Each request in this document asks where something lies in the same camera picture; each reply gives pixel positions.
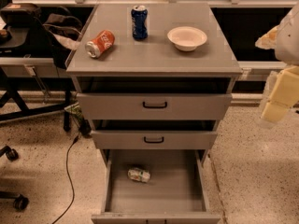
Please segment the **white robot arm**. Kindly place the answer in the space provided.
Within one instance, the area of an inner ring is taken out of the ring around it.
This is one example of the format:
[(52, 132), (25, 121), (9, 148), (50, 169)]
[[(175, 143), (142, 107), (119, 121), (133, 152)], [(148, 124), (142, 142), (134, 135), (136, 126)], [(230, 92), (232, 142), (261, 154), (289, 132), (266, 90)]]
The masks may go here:
[(299, 101), (299, 3), (255, 46), (273, 49), (276, 58), (286, 64), (280, 72), (270, 73), (259, 106), (259, 124), (271, 128)]

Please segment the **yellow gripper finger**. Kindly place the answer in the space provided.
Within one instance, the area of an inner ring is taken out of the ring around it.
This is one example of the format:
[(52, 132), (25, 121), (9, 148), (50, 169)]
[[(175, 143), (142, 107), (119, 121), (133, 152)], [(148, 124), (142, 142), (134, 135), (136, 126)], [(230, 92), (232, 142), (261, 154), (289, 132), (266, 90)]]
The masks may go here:
[(255, 42), (255, 46), (259, 49), (275, 49), (277, 45), (278, 28), (275, 26), (266, 34), (262, 35)]
[(266, 80), (260, 102), (260, 119), (276, 124), (299, 102), (299, 67), (287, 66), (279, 73), (272, 71)]

